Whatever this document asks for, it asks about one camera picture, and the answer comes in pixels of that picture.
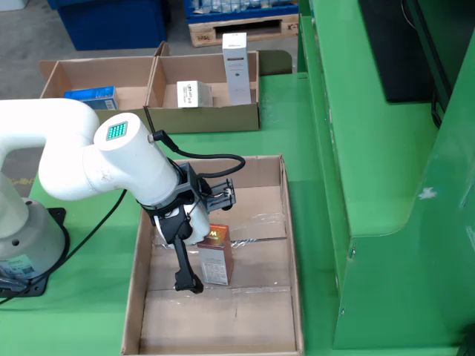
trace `green led indicator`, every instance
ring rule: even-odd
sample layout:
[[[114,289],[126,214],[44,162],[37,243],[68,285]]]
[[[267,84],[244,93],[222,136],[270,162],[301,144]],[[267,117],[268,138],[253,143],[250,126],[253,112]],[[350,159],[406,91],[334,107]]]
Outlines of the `green led indicator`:
[[[127,122],[109,127],[107,130],[107,140],[122,137],[127,132]]]

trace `blue storage bin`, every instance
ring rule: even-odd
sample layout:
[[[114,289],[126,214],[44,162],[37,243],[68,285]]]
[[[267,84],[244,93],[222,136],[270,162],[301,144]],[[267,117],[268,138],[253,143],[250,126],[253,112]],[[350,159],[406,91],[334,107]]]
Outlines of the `blue storage bin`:
[[[298,13],[290,0],[183,0],[186,22],[228,21]]]
[[[77,50],[158,47],[170,19],[166,0],[48,0]]]

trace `cardboard box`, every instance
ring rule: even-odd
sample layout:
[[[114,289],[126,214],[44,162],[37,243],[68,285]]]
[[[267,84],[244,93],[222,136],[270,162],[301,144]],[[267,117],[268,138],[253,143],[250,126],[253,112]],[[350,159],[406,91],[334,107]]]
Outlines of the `cardboard box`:
[[[145,126],[150,129],[143,110],[144,105],[149,105],[156,107],[149,110],[154,127],[157,130],[165,130],[169,134],[253,131],[260,129],[259,76],[292,72],[292,57],[285,51],[250,52],[248,60],[253,95],[252,104],[231,107],[222,54],[176,56],[167,59],[168,55],[168,45],[162,42],[154,56],[41,61],[39,69],[47,81],[41,97],[62,98],[64,92],[71,89],[115,85],[119,96],[119,110],[97,111],[101,122],[117,113],[132,112],[138,115]],[[175,69],[171,72],[167,70],[167,77],[165,77],[164,69],[173,67],[173,61],[177,63]],[[177,69],[177,66],[183,63],[188,67]],[[177,109],[177,80],[172,83],[170,76],[178,76],[176,72],[180,71],[183,72],[183,76],[181,76],[183,79],[180,80],[194,80],[194,78],[201,80],[201,77],[205,77],[208,79],[201,80],[202,82],[209,80],[214,82],[214,84],[212,83],[213,90],[218,89],[220,92],[214,98],[217,102],[214,103],[213,108],[198,108],[192,111]],[[152,75],[155,79],[153,87],[151,87]],[[174,100],[165,95],[170,93],[173,86],[175,86]]]
[[[252,103],[231,106],[222,53],[158,57],[147,101],[155,129],[169,134],[260,130],[259,52],[248,52],[248,61]],[[211,85],[213,108],[177,107],[177,82],[187,80]]]
[[[231,105],[251,103],[249,66],[247,64],[247,33],[224,33],[223,56]]]
[[[196,172],[221,171],[226,160],[190,161]],[[292,218],[284,161],[246,158],[232,175],[237,204],[214,211],[210,221],[228,225],[234,267],[229,286],[205,284],[202,294],[176,292],[174,251],[151,244],[142,214],[128,293],[123,356],[297,356],[304,350]],[[202,278],[196,246],[189,248]]]
[[[114,57],[56,61],[41,99],[62,98],[65,91],[115,86],[118,110],[96,110],[100,122],[122,112],[132,112],[146,120],[147,100],[155,58]]]

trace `orange label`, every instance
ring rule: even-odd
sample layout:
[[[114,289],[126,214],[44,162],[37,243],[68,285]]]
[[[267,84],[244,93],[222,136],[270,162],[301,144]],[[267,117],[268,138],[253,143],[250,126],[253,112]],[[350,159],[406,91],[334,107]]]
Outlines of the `orange label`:
[[[229,236],[229,227],[226,225],[210,225],[211,231],[208,236],[200,243],[200,245],[208,246],[224,246],[226,237]]]

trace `gray floor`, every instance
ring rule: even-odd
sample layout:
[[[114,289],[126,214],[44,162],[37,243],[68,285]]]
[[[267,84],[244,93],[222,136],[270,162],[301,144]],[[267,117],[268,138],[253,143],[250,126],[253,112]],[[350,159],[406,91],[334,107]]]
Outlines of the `gray floor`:
[[[220,46],[193,48],[185,22],[182,0],[169,0],[172,22],[168,27],[171,55],[219,53]],[[38,70],[43,59],[73,59],[109,56],[147,56],[154,48],[138,50],[81,51],[74,49],[56,11],[47,0],[30,0],[24,10],[0,13],[0,99],[38,98],[45,85]],[[249,42],[250,50],[281,49],[292,55],[297,39]],[[10,153],[2,168],[18,192],[26,197],[38,170],[42,150],[23,149]]]

